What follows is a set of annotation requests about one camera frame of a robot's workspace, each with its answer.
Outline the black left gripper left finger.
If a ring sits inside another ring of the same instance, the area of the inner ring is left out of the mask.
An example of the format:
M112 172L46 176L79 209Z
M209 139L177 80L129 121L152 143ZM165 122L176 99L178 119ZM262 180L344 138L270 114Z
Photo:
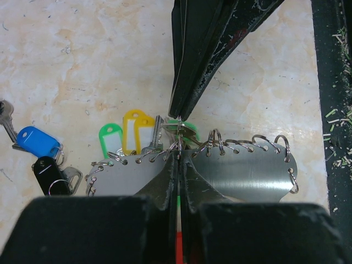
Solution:
M41 197L20 214L1 263L175 263L178 162L133 196Z

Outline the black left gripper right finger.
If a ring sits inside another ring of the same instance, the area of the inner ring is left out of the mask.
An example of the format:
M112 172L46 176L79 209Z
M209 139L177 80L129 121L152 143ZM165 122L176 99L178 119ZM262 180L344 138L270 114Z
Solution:
M313 203L235 203L181 159L187 263L351 263L333 219Z

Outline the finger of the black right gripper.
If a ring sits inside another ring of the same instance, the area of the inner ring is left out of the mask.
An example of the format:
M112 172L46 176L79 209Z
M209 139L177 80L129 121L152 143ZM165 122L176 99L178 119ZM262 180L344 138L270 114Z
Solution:
M188 117L237 1L175 1L172 10L174 80L168 115Z
M202 92L241 41L255 31L282 4L282 1L237 1L237 3L210 59L206 76L201 82Z

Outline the red-handled metal key organizer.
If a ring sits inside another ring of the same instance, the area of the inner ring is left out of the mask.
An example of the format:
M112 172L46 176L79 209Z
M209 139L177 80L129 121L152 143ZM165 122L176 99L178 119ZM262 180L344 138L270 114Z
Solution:
M111 154L85 177L87 196L134 195L143 190L161 194L161 172L171 160L179 172L179 201L183 254L188 257L190 221L186 214L205 202L279 202L299 191L297 166L289 142L280 145L256 134L251 140L223 139L210 132L195 149L179 150L173 143L166 150L140 155Z

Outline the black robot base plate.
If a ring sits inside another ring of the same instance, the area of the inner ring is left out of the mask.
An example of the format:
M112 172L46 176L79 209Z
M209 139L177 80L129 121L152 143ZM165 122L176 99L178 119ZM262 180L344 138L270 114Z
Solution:
M328 206L351 242L351 1L312 1Z

